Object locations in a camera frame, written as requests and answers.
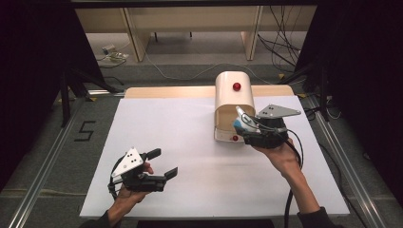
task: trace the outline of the red button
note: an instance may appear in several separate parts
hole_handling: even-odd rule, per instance
[[[235,91],[240,91],[240,84],[239,84],[239,83],[234,83],[234,84],[232,85],[232,88],[233,88]]]

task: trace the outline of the human arm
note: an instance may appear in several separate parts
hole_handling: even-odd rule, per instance
[[[150,163],[144,163],[144,172],[154,174]],[[80,228],[114,227],[133,207],[141,202],[149,192],[132,192],[123,184],[112,206],[98,220],[88,220]]]
[[[288,139],[288,142],[293,145],[291,139]],[[297,202],[299,210],[297,215],[304,228],[337,227],[330,221],[326,210],[317,203],[317,199],[299,167],[297,156],[290,145],[283,143],[273,149],[254,148],[263,153],[287,180]]]

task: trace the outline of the white tabletop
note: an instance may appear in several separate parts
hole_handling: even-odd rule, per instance
[[[302,112],[286,117],[304,150],[303,172],[329,215],[347,215],[330,169],[296,96],[255,97],[257,112],[269,104]],[[214,140],[214,98],[122,99],[80,216],[101,216],[113,203],[107,184],[115,162],[131,146],[161,148],[150,161],[154,175],[178,167],[178,176],[126,215],[134,219],[262,219],[283,216],[289,186],[251,146]],[[300,151],[297,138],[293,138]],[[293,200],[290,214],[297,213]]]

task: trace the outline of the sleeve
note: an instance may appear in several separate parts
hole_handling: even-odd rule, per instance
[[[342,228],[342,226],[334,225],[332,223],[324,207],[320,207],[320,210],[314,213],[298,213],[297,215],[303,228]]]
[[[80,228],[110,228],[107,211],[97,220],[87,220],[80,225]]]

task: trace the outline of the aluminum rail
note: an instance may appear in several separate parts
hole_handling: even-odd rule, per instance
[[[16,212],[10,222],[9,228],[24,227],[31,210],[36,200],[38,199],[41,189],[48,178],[48,175],[53,167],[53,164],[55,164],[60,154],[60,151],[62,150],[63,145],[65,144],[68,133],[70,132],[71,127],[74,124],[75,117],[77,116],[77,113],[79,112],[84,102],[85,98],[77,98],[75,100],[73,108],[71,110],[72,111],[71,118],[67,122],[66,126],[60,130],[55,142],[53,143],[53,146],[50,148],[48,155],[41,166],[41,169],[36,175],[28,192],[21,200],[20,205],[17,207]]]
[[[311,107],[318,106],[318,102],[315,99],[309,98],[309,103]],[[361,209],[365,217],[367,218],[367,221],[373,228],[386,228],[387,226],[385,222],[380,216],[376,205],[374,204],[369,193],[361,182],[358,174],[353,168],[353,165],[351,164],[349,158],[346,155],[346,152],[341,146],[334,130],[332,129],[331,124],[326,122],[320,114],[316,115],[320,128],[322,129],[326,139],[328,140],[329,145],[332,147],[331,149],[336,156],[336,159],[340,165],[340,169],[346,176],[347,181],[349,182],[353,192],[355,193],[356,199],[358,200],[358,203],[361,206]]]

